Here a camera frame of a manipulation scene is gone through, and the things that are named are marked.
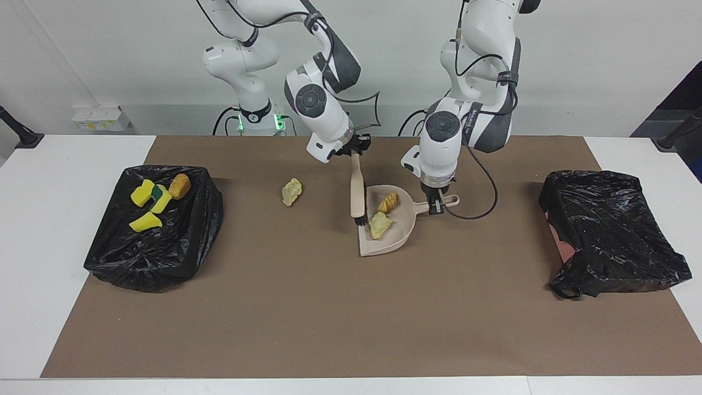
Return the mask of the pink bin under bag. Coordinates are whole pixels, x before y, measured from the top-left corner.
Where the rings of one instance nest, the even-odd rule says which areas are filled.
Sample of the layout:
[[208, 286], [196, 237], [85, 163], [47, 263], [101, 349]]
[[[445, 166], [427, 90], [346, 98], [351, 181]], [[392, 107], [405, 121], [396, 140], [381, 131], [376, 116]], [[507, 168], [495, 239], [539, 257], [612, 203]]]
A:
[[559, 255], [563, 263], [568, 262], [574, 255], [574, 248], [566, 241], [560, 239], [558, 232], [555, 230], [553, 225], [549, 223], [549, 229], [551, 230], [552, 237], [554, 239], [555, 245], [557, 246]]

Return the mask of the beige plastic dustpan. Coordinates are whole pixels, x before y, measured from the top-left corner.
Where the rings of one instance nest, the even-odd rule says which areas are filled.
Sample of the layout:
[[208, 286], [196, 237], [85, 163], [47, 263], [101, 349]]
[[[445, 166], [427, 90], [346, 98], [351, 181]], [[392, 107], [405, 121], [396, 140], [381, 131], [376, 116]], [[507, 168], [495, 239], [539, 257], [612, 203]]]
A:
[[378, 204], [391, 193], [399, 198], [398, 205], [386, 215], [393, 223], [377, 240], [372, 238], [370, 225], [358, 228], [359, 255], [372, 257], [382, 253], [390, 253], [401, 248], [408, 240], [414, 229], [416, 217], [429, 212], [426, 202], [414, 202], [406, 190], [395, 185], [376, 185], [367, 188], [367, 213], [371, 219], [377, 212]]

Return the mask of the pale round bread chunk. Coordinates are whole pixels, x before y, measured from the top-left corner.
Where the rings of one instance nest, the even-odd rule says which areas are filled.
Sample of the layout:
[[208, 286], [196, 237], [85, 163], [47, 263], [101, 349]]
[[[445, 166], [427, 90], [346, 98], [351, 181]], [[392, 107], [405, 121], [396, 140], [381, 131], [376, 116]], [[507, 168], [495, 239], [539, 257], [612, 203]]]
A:
[[384, 233], [393, 225], [393, 220], [386, 215], [386, 213], [378, 211], [370, 219], [369, 227], [372, 240], [379, 240], [383, 237]]

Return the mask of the white wall socket box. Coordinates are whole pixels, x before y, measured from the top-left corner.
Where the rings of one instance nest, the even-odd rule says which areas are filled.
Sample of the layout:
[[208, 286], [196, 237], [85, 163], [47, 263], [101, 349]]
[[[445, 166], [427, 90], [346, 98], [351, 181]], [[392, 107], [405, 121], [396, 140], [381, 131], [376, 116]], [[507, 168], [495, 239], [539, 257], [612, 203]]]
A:
[[126, 132], [132, 127], [121, 106], [74, 108], [72, 122], [81, 132]]

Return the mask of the brown table mat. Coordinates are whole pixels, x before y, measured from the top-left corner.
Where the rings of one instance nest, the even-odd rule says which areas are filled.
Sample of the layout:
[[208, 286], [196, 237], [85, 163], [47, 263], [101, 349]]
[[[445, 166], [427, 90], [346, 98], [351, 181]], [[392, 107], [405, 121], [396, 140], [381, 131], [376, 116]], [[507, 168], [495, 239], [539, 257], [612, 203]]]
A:
[[[145, 160], [205, 167], [225, 218], [193, 279], [159, 293], [90, 276], [42, 377], [702, 375], [670, 291], [566, 301], [537, 197], [556, 170], [596, 170], [583, 138], [513, 137], [482, 156], [487, 218], [418, 219], [406, 245], [359, 257], [349, 160], [303, 138], [158, 137]], [[303, 185], [291, 207], [281, 188]]]

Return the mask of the brown bread roll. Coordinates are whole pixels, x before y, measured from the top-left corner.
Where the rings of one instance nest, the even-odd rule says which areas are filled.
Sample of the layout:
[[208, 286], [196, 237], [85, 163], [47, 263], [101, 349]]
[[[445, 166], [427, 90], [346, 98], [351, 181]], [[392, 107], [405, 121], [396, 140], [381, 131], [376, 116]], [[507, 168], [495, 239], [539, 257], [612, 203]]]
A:
[[173, 200], [183, 199], [191, 189], [191, 180], [185, 173], [176, 175], [168, 187]]

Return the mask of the green and yellow sponge piece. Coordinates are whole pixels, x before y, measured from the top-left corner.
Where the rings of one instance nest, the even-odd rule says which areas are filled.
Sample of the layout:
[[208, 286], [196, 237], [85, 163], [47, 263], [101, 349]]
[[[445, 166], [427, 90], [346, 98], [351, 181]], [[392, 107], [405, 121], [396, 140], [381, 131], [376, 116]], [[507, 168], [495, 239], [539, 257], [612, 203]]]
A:
[[155, 184], [151, 190], [151, 197], [154, 201], [149, 209], [151, 213], [162, 213], [173, 198], [168, 188], [160, 184]]

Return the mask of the beige hand brush black bristles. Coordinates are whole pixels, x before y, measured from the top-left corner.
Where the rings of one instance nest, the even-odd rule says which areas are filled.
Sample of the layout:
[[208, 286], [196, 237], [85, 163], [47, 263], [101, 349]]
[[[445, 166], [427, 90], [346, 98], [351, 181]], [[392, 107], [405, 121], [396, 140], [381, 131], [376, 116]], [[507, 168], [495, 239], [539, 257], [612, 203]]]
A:
[[361, 170], [360, 155], [353, 152], [349, 183], [349, 214], [358, 227], [367, 225], [366, 184]]

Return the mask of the black plastic trash bag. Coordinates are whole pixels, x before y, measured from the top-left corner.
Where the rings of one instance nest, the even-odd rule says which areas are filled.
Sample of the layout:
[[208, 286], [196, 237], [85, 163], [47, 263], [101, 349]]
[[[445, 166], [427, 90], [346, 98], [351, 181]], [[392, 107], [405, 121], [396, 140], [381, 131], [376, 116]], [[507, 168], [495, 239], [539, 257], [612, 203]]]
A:
[[548, 285], [560, 298], [653, 292], [692, 280], [685, 256], [660, 230], [637, 177], [552, 172], [539, 205], [558, 240], [573, 249]]
[[[145, 180], [166, 187], [183, 173], [191, 188], [156, 214], [158, 227], [143, 231], [131, 222], [148, 212], [131, 193]], [[125, 168], [116, 182], [83, 267], [98, 280], [142, 292], [190, 280], [203, 265], [225, 218], [223, 196], [204, 167], [141, 165]]]

